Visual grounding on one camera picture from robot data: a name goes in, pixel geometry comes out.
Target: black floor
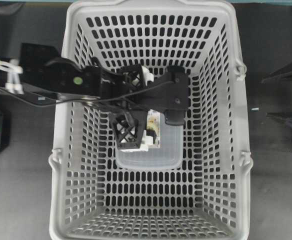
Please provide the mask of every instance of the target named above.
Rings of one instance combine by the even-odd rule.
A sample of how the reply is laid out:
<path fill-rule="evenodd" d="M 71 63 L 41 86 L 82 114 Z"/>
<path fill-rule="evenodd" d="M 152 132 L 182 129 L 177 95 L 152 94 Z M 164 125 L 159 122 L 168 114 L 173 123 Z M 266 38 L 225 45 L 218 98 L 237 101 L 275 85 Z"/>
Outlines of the black floor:
<path fill-rule="evenodd" d="M 22 42 L 61 50 L 64 3 L 0 3 L 0 56 L 18 57 Z M 292 61 L 292 6 L 236 4 L 247 65 L 251 175 L 250 240 L 292 239 L 292 131 L 266 118 L 292 111 L 292 82 L 261 78 Z M 37 109 L 0 96 L 11 119 L 9 146 L 0 153 L 0 240 L 50 239 L 54 109 Z"/>

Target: cable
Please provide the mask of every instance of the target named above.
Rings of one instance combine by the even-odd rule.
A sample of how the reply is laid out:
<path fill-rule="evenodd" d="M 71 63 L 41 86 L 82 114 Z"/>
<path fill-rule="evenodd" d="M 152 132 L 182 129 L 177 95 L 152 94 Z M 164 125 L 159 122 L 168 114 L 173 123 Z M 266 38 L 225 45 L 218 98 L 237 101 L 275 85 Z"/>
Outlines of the cable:
<path fill-rule="evenodd" d="M 34 102 L 31 102 L 31 101 L 28 101 L 18 95 L 15 95 L 5 89 L 2 89 L 0 88 L 0 91 L 1 92 L 4 92 L 6 93 L 7 95 L 15 98 L 15 99 L 18 99 L 20 101 L 22 101 L 23 103 L 25 104 L 29 104 L 33 107 L 39 107 L 39 108 L 47 108 L 47 107 L 52 107 L 52 106 L 55 106 L 55 105 L 59 105 L 59 104 L 64 104 L 64 103 L 69 103 L 69 102 L 79 102 L 79 103 L 104 103 L 104 102 L 110 102 L 110 101 L 115 101 L 115 100 L 119 100 L 119 99 L 122 99 L 122 98 L 127 98 L 127 97 L 131 97 L 131 96 L 134 96 L 134 95 L 138 95 L 138 94 L 142 94 L 142 93 L 145 93 L 145 92 L 148 92 L 150 90 L 153 90 L 153 89 L 157 89 L 159 87 L 162 87 L 166 84 L 172 84 L 174 83 L 173 81 L 165 81 L 165 82 L 161 82 L 155 86 L 151 86 L 151 87 L 148 87 L 148 88 L 145 88 L 145 89 L 142 89 L 142 90 L 139 90 L 139 91 L 134 91 L 134 92 L 130 92 L 130 93 L 127 93 L 127 94 L 123 94 L 121 96 L 117 96 L 117 97 L 112 97 L 112 98 L 106 98 L 106 99 L 94 99 L 94 100 L 89 100 L 89 99 L 81 99 L 81 98 L 75 98 L 75 99 L 68 99 L 68 100 L 63 100 L 63 101 L 58 101 L 58 102 L 54 102 L 54 103 L 48 103 L 48 104 L 37 104 L 37 103 L 34 103 Z"/>

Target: dark surface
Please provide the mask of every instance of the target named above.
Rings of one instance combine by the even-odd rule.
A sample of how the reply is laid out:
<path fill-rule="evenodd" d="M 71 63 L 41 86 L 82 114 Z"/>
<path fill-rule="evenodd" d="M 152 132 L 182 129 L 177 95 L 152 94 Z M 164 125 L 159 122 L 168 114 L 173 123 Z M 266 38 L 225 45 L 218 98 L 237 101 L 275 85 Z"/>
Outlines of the dark surface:
<path fill-rule="evenodd" d="M 248 68 L 254 159 L 249 239 L 288 240 L 292 239 L 292 130 L 266 119 L 266 113 L 292 112 L 292 82 L 261 84 L 261 80 L 292 62 L 292 6 L 237 4 L 235 8 Z M 5 9 L 15 10 L 7 15 Z M 0 3 L 0 56 L 18 57 L 21 42 L 60 50 L 66 9 L 66 4 Z M 53 145 L 54 109 L 33 108 L 5 96 L 0 96 L 0 106 L 11 113 L 10 145 L 0 153 L 0 240 L 48 240 L 47 159 Z"/>
<path fill-rule="evenodd" d="M 292 6 L 238 4 L 236 13 L 247 65 L 251 172 L 250 240 L 292 239 L 292 130 L 266 118 L 292 112 L 292 82 L 261 84 L 292 62 Z"/>

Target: gray plastic basket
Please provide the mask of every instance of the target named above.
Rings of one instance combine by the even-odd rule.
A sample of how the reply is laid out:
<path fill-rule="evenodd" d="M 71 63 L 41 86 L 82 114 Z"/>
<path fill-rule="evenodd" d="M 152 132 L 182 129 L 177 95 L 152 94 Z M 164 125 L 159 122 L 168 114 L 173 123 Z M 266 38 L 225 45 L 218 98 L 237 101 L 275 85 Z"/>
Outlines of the gray plastic basket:
<path fill-rule="evenodd" d="M 113 71 L 142 63 L 189 73 L 183 158 L 170 170 L 116 164 L 108 115 L 56 106 L 49 232 L 66 239 L 227 239 L 249 233 L 246 67 L 236 15 L 223 1 L 79 1 L 67 13 L 62 55 L 96 56 Z"/>

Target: label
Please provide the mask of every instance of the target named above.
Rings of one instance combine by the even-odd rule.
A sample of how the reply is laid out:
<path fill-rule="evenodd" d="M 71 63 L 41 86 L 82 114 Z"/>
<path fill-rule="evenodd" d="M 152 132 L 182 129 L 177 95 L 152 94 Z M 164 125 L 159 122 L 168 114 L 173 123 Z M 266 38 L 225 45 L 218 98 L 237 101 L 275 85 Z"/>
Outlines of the label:
<path fill-rule="evenodd" d="M 150 145 L 150 149 L 159 149 L 161 147 L 161 113 L 153 109 L 148 111 L 147 127 L 148 130 L 153 130 L 156 133 L 155 143 Z"/>

